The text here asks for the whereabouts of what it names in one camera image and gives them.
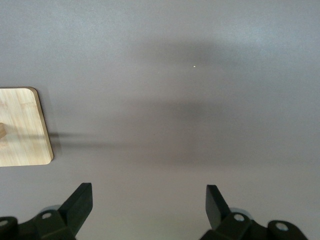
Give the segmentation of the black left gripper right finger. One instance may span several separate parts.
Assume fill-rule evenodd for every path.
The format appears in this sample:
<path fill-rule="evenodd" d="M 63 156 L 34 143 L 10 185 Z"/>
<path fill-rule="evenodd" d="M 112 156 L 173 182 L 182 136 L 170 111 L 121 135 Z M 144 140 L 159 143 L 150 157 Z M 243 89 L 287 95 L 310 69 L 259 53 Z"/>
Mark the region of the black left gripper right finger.
<path fill-rule="evenodd" d="M 268 240 L 268 230 L 244 210 L 231 209 L 216 185 L 206 186 L 205 211 L 211 226 L 199 240 Z"/>

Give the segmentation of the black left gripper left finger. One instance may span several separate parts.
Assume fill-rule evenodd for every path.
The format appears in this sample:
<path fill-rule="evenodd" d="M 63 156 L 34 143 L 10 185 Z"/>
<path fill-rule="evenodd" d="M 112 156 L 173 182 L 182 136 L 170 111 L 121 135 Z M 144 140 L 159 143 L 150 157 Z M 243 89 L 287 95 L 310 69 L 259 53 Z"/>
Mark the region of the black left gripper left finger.
<path fill-rule="evenodd" d="M 76 240 L 93 209 L 91 183 L 81 183 L 58 209 L 47 209 L 18 226 L 18 240 Z"/>

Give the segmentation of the bamboo cup rack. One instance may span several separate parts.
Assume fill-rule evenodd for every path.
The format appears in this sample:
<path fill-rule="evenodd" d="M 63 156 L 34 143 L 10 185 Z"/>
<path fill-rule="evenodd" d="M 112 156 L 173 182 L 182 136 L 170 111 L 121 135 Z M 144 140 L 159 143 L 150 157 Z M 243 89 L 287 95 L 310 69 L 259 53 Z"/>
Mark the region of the bamboo cup rack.
<path fill-rule="evenodd" d="M 37 90 L 0 87 L 0 167 L 47 165 L 53 158 Z"/>

